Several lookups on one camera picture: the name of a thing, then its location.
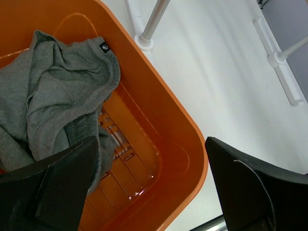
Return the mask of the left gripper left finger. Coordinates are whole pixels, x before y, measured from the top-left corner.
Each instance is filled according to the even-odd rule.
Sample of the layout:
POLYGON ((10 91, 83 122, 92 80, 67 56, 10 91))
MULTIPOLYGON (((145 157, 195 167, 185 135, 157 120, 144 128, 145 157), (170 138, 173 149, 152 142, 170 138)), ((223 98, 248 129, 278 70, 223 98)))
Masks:
POLYGON ((0 176, 2 231, 76 231, 96 162, 98 142, 82 142, 0 176))

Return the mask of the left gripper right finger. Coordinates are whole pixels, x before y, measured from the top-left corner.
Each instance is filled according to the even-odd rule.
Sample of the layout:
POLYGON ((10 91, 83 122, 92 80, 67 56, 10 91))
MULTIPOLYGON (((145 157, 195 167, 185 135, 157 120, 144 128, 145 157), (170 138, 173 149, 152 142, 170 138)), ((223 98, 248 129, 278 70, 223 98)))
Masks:
POLYGON ((308 176, 243 153, 214 137, 205 149, 227 229, 306 231, 308 176))

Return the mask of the grey shorts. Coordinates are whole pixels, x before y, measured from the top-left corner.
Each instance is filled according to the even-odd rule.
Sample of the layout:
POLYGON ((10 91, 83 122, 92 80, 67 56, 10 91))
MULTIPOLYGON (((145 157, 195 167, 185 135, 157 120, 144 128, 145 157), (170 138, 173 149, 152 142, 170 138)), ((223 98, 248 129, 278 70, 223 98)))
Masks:
POLYGON ((93 136, 92 193, 113 161, 116 142, 99 116, 119 82, 118 60, 102 37, 66 45, 35 31, 30 47, 0 70, 1 169, 28 166, 93 136))

